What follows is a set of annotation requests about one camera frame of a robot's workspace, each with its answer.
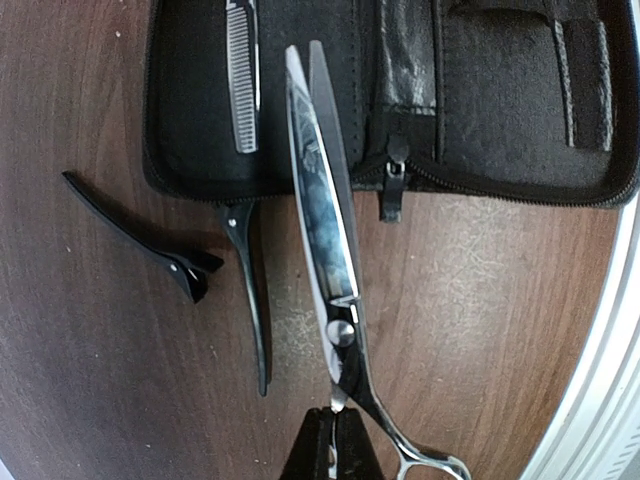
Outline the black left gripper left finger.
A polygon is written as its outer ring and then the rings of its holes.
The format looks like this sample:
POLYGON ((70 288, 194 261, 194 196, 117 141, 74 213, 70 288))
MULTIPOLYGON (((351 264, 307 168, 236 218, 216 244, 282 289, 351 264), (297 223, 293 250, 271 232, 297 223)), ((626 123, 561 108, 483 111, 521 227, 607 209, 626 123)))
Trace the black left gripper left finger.
POLYGON ((327 480, 334 413, 329 407, 306 412, 280 480, 327 480))

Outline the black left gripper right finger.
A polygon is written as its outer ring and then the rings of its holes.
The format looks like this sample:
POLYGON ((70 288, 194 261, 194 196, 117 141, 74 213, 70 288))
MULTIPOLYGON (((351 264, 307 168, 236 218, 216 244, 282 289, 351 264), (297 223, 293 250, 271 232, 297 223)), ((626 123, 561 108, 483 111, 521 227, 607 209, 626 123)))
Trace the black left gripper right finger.
POLYGON ((337 478, 384 480, 374 447, 357 409, 346 408, 335 421, 337 478))

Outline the silver plain hair scissors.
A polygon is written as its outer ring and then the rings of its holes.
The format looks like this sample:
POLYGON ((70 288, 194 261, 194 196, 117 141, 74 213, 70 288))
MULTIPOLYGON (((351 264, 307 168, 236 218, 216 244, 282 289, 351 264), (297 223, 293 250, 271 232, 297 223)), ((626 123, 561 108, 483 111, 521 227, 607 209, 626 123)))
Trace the silver plain hair scissors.
POLYGON ((348 164, 323 45, 309 43, 309 64, 285 52, 290 157, 300 231, 331 384, 330 408, 354 401, 382 429, 399 456, 396 478, 417 466, 468 479, 455 456, 410 441, 374 389, 362 303, 359 246, 348 164))

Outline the black zip tool case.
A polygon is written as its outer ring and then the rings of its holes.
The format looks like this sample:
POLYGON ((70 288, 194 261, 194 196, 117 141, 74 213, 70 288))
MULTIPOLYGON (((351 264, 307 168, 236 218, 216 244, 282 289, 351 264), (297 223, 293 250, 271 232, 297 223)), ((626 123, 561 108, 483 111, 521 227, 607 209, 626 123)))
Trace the black zip tool case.
POLYGON ((639 16, 628 1, 261 1, 260 146, 234 145, 222 1, 158 1, 143 170, 234 203, 292 190, 285 51, 323 44, 352 186, 616 208, 639 188, 639 16))

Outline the silver thinning scissors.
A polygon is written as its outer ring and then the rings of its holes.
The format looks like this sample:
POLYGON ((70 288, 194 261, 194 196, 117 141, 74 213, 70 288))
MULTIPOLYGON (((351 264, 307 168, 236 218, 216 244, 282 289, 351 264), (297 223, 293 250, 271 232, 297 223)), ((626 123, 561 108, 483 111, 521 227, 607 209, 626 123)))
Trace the silver thinning scissors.
POLYGON ((261 86, 258 15, 255 1, 227 1, 227 84, 234 143, 240 154, 259 148, 261 86))

